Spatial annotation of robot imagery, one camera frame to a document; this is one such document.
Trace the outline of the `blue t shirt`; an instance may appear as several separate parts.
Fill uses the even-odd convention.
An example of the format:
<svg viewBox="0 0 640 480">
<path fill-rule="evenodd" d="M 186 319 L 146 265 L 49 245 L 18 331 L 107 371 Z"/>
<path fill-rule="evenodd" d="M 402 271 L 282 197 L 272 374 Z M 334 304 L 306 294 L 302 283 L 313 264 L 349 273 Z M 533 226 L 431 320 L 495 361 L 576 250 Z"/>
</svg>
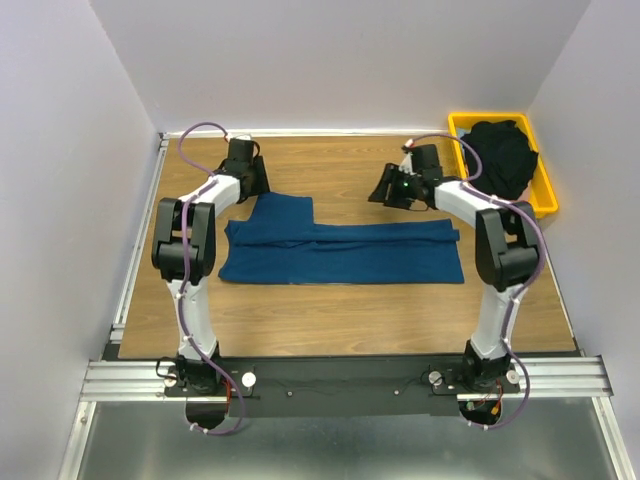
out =
<svg viewBox="0 0 640 480">
<path fill-rule="evenodd" d="M 448 219 L 369 225 L 314 220 L 313 201 L 267 193 L 250 218 L 225 229 L 221 280 L 239 284 L 461 284 L 457 243 Z"/>
</svg>

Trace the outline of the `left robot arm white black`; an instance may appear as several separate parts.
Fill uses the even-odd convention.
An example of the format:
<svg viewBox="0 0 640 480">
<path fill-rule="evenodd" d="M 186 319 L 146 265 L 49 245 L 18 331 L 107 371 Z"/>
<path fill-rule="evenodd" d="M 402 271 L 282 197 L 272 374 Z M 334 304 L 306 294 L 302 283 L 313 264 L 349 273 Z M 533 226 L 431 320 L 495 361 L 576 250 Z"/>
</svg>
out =
<svg viewBox="0 0 640 480">
<path fill-rule="evenodd" d="M 210 321 L 208 278 L 216 260 L 216 218 L 227 208 L 268 193 L 261 155 L 223 160 L 198 188 L 158 203 L 151 260 L 172 296 L 179 328 L 174 370 L 166 382 L 212 395 L 225 383 L 212 364 L 218 339 Z"/>
</svg>

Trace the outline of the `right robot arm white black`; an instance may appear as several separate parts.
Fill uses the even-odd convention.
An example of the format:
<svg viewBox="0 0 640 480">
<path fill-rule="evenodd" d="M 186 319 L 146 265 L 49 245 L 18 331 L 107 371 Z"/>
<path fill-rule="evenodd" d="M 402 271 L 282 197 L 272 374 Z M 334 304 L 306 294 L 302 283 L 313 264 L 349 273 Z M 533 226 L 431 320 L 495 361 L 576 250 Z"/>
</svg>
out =
<svg viewBox="0 0 640 480">
<path fill-rule="evenodd" d="M 542 234 L 530 204 L 501 200 L 468 180 L 444 176 L 435 145 L 407 142 L 402 150 L 404 159 L 385 165 L 369 201 L 405 210 L 421 201 L 474 228 L 475 266 L 485 288 L 456 382 L 480 392 L 510 370 L 520 303 L 544 267 Z"/>
</svg>

